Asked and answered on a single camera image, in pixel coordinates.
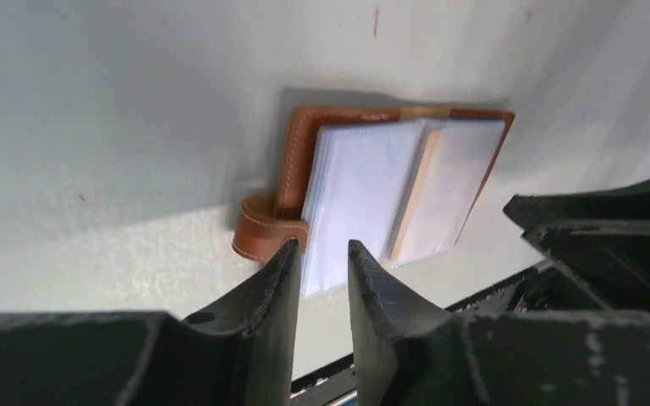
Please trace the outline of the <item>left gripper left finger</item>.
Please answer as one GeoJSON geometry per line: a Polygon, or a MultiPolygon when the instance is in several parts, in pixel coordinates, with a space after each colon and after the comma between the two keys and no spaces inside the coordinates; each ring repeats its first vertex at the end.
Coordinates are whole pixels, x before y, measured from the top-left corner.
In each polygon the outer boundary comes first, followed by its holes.
{"type": "Polygon", "coordinates": [[[0,314],[0,405],[286,405],[300,253],[206,307],[0,314]]]}

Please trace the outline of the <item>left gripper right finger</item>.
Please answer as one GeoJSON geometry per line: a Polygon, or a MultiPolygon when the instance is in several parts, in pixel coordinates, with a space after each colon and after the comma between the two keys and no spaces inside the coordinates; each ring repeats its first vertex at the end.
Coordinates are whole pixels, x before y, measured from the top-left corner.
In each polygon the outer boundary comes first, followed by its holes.
{"type": "Polygon", "coordinates": [[[348,247],[361,405],[650,405],[650,314],[448,312],[348,247]]]}

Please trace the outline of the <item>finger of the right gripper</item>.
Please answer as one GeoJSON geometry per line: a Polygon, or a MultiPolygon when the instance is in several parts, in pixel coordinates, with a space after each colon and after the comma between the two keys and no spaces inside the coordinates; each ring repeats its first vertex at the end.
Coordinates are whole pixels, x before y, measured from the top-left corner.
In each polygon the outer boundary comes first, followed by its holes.
{"type": "Polygon", "coordinates": [[[650,313],[650,179],[572,195],[515,195],[504,214],[615,309],[650,313]]]}

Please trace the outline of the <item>brown leather card holder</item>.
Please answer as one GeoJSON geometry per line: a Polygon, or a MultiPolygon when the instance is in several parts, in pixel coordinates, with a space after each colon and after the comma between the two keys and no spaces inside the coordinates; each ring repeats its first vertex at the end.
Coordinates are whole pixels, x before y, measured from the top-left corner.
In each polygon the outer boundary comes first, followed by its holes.
{"type": "Polygon", "coordinates": [[[394,217],[422,134],[439,129],[400,265],[448,252],[482,192],[515,115],[450,107],[297,107],[274,192],[243,199],[233,250],[264,263],[291,238],[303,252],[304,298],[347,281],[360,240],[388,262],[394,217]]]}

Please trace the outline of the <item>gold VIP credit card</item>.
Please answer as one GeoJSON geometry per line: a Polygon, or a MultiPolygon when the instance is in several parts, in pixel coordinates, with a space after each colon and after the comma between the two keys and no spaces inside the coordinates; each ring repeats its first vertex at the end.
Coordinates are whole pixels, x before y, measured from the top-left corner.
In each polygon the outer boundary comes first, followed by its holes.
{"type": "Polygon", "coordinates": [[[427,176],[428,167],[437,149],[440,137],[441,131],[439,129],[429,129],[424,132],[412,156],[390,235],[387,259],[392,266],[398,266],[401,262],[399,258],[405,236],[414,216],[424,178],[427,176]]]}

